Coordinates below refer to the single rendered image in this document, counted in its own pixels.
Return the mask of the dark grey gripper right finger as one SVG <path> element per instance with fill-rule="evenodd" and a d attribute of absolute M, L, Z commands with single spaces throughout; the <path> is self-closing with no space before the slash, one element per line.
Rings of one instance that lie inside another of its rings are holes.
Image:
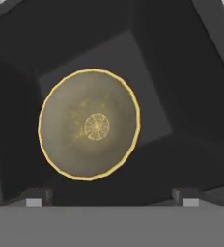
<path fill-rule="evenodd" d="M 182 207 L 224 206 L 224 186 L 207 191 L 175 188 L 172 190 L 172 197 Z"/>

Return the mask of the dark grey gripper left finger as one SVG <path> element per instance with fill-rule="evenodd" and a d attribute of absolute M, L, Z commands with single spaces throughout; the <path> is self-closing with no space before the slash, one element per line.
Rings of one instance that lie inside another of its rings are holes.
<path fill-rule="evenodd" d="M 31 188 L 16 198 L 6 201 L 3 206 L 45 207 L 52 206 L 52 190 L 50 188 Z"/>

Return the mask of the grey bowl with yellow rim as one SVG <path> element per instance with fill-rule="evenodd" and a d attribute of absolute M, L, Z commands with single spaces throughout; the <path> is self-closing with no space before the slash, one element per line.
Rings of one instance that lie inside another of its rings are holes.
<path fill-rule="evenodd" d="M 125 80 L 109 70 L 83 69 L 64 77 L 43 101 L 38 137 L 54 170 L 92 181 L 125 164 L 140 129 L 140 107 Z"/>

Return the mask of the dark grey sink basin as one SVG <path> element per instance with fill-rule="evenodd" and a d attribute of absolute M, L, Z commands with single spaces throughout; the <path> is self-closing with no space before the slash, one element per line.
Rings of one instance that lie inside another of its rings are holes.
<path fill-rule="evenodd" d="M 51 89 L 105 69 L 140 107 L 135 149 L 110 176 L 59 174 L 39 115 Z M 0 186 L 50 188 L 56 206 L 146 206 L 224 185 L 224 64 L 191 0 L 0 0 Z"/>

